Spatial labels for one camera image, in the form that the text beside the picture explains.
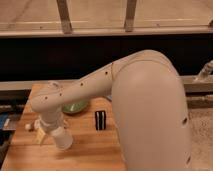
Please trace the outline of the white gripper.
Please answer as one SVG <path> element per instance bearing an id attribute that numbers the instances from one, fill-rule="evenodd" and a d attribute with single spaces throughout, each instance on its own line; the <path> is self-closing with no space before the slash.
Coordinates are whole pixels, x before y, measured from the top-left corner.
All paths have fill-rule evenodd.
<path id="1" fill-rule="evenodd" d="M 59 127 L 64 126 L 64 118 L 62 116 L 59 116 L 53 122 L 46 122 L 42 118 L 39 118 L 39 122 L 40 122 L 40 127 L 37 130 L 36 139 L 35 139 L 36 143 L 39 145 L 43 143 L 46 137 L 46 133 L 50 133 L 51 131 L 54 131 L 58 129 Z"/>

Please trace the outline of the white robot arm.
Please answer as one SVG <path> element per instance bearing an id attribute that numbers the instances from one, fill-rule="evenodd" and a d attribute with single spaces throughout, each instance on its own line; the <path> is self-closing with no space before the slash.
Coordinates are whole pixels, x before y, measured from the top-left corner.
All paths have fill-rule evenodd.
<path id="1" fill-rule="evenodd" d="M 110 95 L 126 171 L 192 171 L 188 108 L 182 80 L 164 54 L 143 50 L 63 87 L 49 83 L 30 104 L 56 146 L 72 138 L 61 107 Z"/>

